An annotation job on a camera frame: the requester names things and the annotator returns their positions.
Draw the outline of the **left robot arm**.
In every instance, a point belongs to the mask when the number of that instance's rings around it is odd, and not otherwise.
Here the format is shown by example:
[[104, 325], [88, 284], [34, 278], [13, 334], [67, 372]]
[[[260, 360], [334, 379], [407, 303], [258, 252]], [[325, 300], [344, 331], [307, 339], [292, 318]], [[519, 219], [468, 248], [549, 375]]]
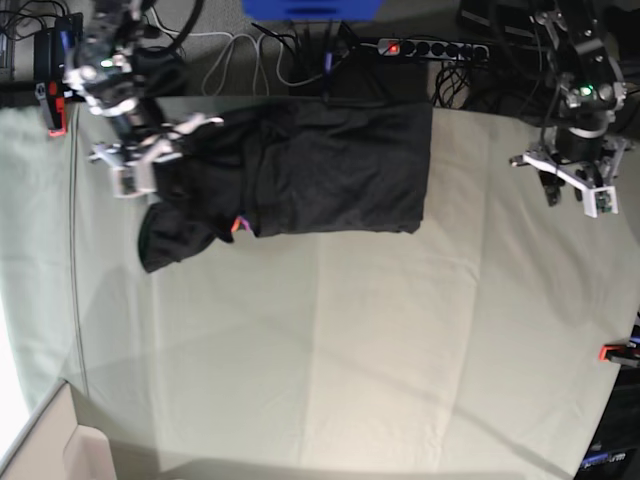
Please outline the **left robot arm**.
[[537, 171], [549, 206], [565, 186], [584, 214], [619, 212], [614, 181], [631, 142], [609, 132], [627, 99], [617, 60], [609, 53], [591, 1], [533, 1], [532, 21], [546, 30], [553, 96], [538, 139], [510, 159]]

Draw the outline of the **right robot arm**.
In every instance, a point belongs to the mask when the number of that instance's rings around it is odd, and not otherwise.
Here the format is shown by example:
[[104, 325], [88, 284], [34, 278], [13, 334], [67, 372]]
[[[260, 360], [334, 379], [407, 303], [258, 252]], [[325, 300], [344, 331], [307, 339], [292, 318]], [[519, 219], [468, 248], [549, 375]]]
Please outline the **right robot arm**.
[[205, 125], [224, 124], [221, 117], [202, 113], [169, 123], [147, 95], [146, 79], [136, 71], [145, 28], [142, 5], [95, 1], [83, 38], [65, 61], [64, 83], [84, 99], [92, 114], [109, 122], [117, 137], [113, 145], [96, 144], [91, 159], [103, 161], [118, 174], [179, 158], [182, 138]]

